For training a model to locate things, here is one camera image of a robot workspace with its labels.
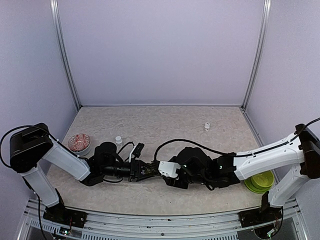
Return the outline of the green weekly pill organizer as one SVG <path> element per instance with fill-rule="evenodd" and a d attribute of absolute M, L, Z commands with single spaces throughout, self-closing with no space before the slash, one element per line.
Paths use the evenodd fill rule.
<path fill-rule="evenodd" d="M 159 171 L 155 168 L 147 168 L 146 173 L 155 176 L 159 175 Z"/>

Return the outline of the small white pill bottle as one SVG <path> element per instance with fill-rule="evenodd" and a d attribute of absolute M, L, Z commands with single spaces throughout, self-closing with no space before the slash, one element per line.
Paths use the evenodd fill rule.
<path fill-rule="evenodd" d="M 204 132 L 207 133 L 210 130 L 210 123 L 206 122 L 203 126 Z"/>

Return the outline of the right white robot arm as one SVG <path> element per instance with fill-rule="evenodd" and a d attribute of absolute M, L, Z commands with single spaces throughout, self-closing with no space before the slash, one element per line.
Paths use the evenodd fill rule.
<path fill-rule="evenodd" d="M 169 161 L 161 161 L 158 172 L 168 186 L 187 189 L 190 184 L 202 184 L 212 191 L 287 165 L 290 171 L 267 191 L 255 212 L 260 222 L 266 222 L 306 182 L 320 177 L 320 139 L 305 124 L 269 145 L 215 159 L 198 147 L 185 147 Z"/>

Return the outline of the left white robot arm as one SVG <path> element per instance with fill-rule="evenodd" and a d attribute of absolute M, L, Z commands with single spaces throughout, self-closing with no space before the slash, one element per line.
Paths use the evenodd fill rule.
<path fill-rule="evenodd" d="M 65 207 L 58 190 L 47 179 L 39 161 L 53 164 L 88 187 L 105 182 L 106 176 L 139 182 L 156 175 L 153 163 L 139 159 L 144 147 L 142 143 L 133 149 L 130 154 L 133 158 L 124 161 L 116 145 L 109 141 L 97 146 L 92 157 L 81 157 L 59 142 L 45 123 L 15 127 L 7 131 L 1 140 L 7 136 L 10 136 L 10 163 L 4 166 L 20 174 L 50 214 L 61 223 L 70 218 L 70 211 Z"/>

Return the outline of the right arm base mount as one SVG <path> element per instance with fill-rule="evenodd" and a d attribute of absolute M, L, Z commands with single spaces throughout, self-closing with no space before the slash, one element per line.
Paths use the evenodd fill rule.
<path fill-rule="evenodd" d="M 258 208 L 243 210 L 238 213 L 242 228 L 275 221 L 283 217 L 283 206 L 271 206 L 269 191 L 261 198 L 261 206 Z"/>

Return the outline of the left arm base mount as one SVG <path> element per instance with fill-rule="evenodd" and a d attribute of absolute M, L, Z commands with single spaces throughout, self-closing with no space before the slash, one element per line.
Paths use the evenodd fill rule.
<path fill-rule="evenodd" d="M 57 189 L 58 204 L 52 207 L 45 207 L 43 218 L 55 223 L 68 225 L 83 229 L 87 220 L 87 213 L 84 211 L 67 208 Z"/>

